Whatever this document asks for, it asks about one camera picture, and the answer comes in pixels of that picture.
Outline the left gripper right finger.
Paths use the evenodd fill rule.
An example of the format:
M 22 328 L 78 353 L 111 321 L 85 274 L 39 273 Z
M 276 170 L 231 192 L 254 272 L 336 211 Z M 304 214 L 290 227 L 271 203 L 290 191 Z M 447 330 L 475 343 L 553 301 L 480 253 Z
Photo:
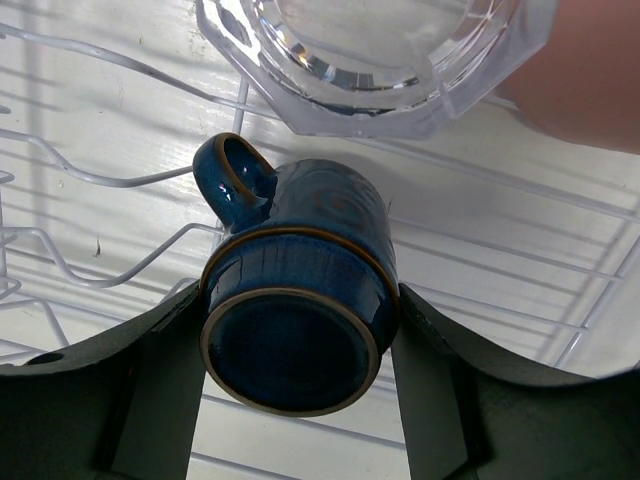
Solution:
M 590 379 L 509 351 L 407 286 L 392 346 L 414 479 L 635 479 L 639 373 Z

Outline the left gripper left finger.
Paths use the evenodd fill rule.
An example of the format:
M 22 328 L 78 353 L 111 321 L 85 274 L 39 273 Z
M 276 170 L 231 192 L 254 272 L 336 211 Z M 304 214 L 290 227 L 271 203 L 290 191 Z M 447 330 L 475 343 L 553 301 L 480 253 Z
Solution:
M 2 478 L 185 478 L 202 325 L 192 284 L 87 340 L 2 365 Z

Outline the small black mug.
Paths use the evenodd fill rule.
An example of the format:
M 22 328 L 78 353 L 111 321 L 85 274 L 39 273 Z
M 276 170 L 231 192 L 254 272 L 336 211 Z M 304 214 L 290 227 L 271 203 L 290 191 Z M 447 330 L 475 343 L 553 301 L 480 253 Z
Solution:
M 230 396 L 289 417 L 357 401 L 399 327 L 387 208 L 359 172 L 327 159 L 278 167 L 221 133 L 193 159 L 223 226 L 199 282 L 206 370 Z

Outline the pink plastic cup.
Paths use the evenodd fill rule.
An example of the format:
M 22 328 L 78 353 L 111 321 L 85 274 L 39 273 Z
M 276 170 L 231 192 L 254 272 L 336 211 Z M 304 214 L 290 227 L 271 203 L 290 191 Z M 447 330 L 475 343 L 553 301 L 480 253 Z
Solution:
M 551 137 L 638 154 L 639 3 L 560 1 L 546 45 L 499 91 Z

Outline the large clear faceted glass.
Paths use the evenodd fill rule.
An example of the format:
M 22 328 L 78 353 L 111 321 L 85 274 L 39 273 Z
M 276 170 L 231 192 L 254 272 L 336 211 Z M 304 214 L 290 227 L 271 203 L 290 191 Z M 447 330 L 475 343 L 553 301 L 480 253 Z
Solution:
M 421 140 L 547 42 L 553 1 L 199 1 L 201 33 L 300 135 Z

